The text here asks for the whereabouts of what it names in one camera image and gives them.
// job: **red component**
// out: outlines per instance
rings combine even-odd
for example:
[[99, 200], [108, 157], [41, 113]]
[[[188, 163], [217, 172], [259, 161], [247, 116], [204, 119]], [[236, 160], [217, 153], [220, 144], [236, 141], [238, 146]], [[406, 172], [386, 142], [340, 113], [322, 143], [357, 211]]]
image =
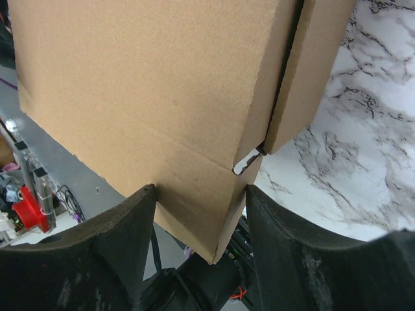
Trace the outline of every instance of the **red component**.
[[232, 295], [231, 297], [230, 297], [230, 299], [238, 299], [238, 300], [242, 300], [242, 298], [246, 295], [246, 293], [248, 292], [248, 290], [244, 290], [243, 288], [242, 288], [242, 286], [240, 286], [239, 287], [239, 294], [235, 294], [235, 295]]
[[23, 200], [13, 204], [13, 210], [18, 214], [25, 228], [29, 230], [38, 225], [43, 232], [48, 232], [47, 217], [41, 212], [38, 202], [26, 186], [20, 188], [20, 191]]

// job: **red 3d printed part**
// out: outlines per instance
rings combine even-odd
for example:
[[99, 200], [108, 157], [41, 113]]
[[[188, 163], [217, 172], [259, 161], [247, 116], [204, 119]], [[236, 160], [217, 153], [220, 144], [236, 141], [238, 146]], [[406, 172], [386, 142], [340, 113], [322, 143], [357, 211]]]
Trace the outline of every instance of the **red 3d printed part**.
[[25, 228], [29, 230], [38, 225], [43, 232], [48, 232], [47, 217], [42, 213], [36, 199], [26, 186], [23, 186], [20, 191], [23, 200], [13, 204], [13, 210], [18, 214]]

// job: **red wire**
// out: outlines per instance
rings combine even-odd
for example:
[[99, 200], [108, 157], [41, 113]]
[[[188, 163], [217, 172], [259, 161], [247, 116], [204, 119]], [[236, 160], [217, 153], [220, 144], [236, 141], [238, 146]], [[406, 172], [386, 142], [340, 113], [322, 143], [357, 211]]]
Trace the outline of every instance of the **red wire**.
[[3, 24], [5, 24], [5, 26], [6, 26], [6, 21], [5, 21], [5, 18], [3, 17], [3, 15], [2, 15], [2, 13], [0, 12], [0, 19], [1, 19], [1, 21], [3, 22]]
[[232, 295], [230, 297], [230, 299], [238, 299], [238, 300], [242, 300], [242, 298], [246, 295], [246, 293], [248, 292], [248, 290], [243, 290], [242, 287], [239, 287], [239, 294], [236, 295]]

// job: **marble surface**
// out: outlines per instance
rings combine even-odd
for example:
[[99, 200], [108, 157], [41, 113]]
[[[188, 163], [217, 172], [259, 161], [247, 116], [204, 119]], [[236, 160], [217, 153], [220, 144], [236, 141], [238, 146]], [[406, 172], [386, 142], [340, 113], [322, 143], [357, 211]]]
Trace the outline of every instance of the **marble surface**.
[[357, 1], [316, 119], [255, 183], [342, 235], [415, 229], [413, 0]]

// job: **cardboard box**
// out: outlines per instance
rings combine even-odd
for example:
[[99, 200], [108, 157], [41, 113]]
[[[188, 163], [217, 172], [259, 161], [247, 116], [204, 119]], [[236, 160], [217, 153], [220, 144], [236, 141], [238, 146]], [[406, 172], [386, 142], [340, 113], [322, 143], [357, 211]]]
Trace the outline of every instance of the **cardboard box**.
[[313, 119], [353, 2], [13, 0], [21, 109], [124, 196], [155, 183], [155, 221], [216, 262], [261, 157], [234, 166]]

